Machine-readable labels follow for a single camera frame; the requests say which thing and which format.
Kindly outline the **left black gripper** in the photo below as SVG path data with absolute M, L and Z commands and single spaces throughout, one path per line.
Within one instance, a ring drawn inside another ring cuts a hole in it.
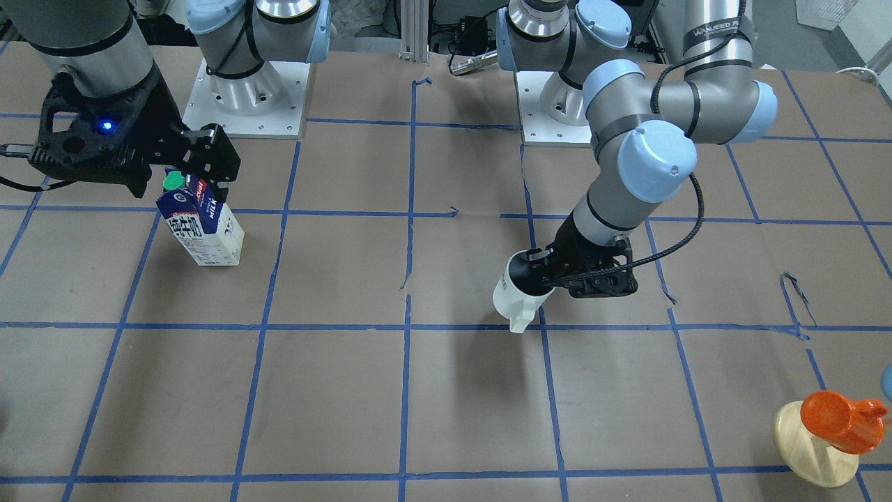
M 541 285 L 568 290 L 573 298 L 622 298 L 638 290 L 633 270 L 619 267 L 618 257 L 631 263 L 633 251 L 626 238 L 597 245 L 583 237 L 572 215 L 562 223 L 555 239 L 544 249 L 520 253 L 522 274 L 541 276 Z

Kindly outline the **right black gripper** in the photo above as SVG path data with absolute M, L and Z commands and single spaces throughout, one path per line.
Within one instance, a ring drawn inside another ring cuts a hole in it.
M 173 165 L 210 185 L 226 202 L 241 157 L 226 130 L 209 123 L 188 130 L 159 70 L 131 89 L 90 98 L 61 70 L 44 99 L 28 161 L 54 180 L 125 185 L 144 196 L 151 165 Z

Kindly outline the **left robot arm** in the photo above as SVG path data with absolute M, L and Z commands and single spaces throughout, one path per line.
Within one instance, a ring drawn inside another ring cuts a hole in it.
M 644 259 L 629 236 L 691 177 L 698 144 L 750 142 L 777 114 L 772 88 L 752 71 L 754 26 L 746 1 L 688 1 L 683 70 L 650 80 L 624 59 L 631 19 L 612 1 L 511 1 L 499 10 L 504 70 L 554 70 L 582 92 L 599 175 L 542 249 L 511 257 L 493 297 L 542 300 L 555 288 L 574 298 L 633 294 Z M 619 258 L 628 259 L 625 266 Z

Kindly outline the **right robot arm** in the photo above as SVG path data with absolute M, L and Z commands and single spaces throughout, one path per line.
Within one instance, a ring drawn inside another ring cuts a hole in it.
M 51 183 L 2 185 L 45 192 L 105 183 L 140 198 L 152 166 L 165 165 L 226 201 L 241 166 L 229 130 L 184 123 L 130 3 L 3 1 L 2 9 L 53 71 L 35 144 L 2 146 L 2 156 L 26 159 Z M 189 29 L 217 104 L 249 114 L 279 101 L 274 62 L 324 61 L 330 12 L 328 1 L 189 1 Z

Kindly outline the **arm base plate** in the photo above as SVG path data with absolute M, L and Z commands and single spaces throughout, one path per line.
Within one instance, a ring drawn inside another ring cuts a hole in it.
M 300 139 L 314 70 L 299 61 L 266 61 L 245 79 L 223 79 L 201 63 L 183 121 L 193 130 L 219 124 L 232 139 Z
M 523 145 L 590 146 L 582 90 L 568 85 L 555 71 L 519 71 L 515 80 Z

